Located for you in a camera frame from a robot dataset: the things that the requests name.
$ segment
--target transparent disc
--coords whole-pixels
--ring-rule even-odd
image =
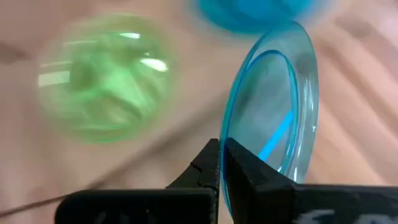
[[[308,35],[295,22],[270,30],[249,52],[231,89],[220,136],[223,177],[225,141],[233,138],[275,170],[303,181],[317,121],[317,61]]]

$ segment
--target green plastic disc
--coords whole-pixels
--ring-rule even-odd
[[[169,96],[172,66],[160,37],[148,22],[129,15],[79,24],[40,65],[46,114],[89,141],[133,138]]]

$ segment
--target blue plastic object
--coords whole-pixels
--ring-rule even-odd
[[[308,12],[314,0],[196,0],[216,25],[239,33],[264,33]]]
[[[246,56],[234,81],[221,128],[224,142],[234,138],[275,170],[302,182],[318,123],[318,72],[304,28],[290,22],[269,29]]]

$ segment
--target black jaw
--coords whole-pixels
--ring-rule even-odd
[[[398,188],[296,184],[233,139],[228,195],[236,224],[398,223]]]
[[[166,189],[84,190],[57,208],[55,224],[217,223],[220,145],[210,139]]]

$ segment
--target wood grain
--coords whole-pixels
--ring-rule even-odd
[[[0,50],[12,56],[0,52],[7,59],[0,60],[0,214],[87,187],[164,187],[218,137],[229,87],[256,38],[208,27],[184,2],[0,2]],[[396,4],[335,3],[308,25],[318,59],[320,116],[307,182],[397,185]],[[42,116],[37,63],[70,24],[110,12],[158,24],[178,62],[178,85],[163,117],[139,139],[85,144]],[[52,223],[56,206],[13,213],[0,223]],[[220,223],[231,223],[221,208]]]

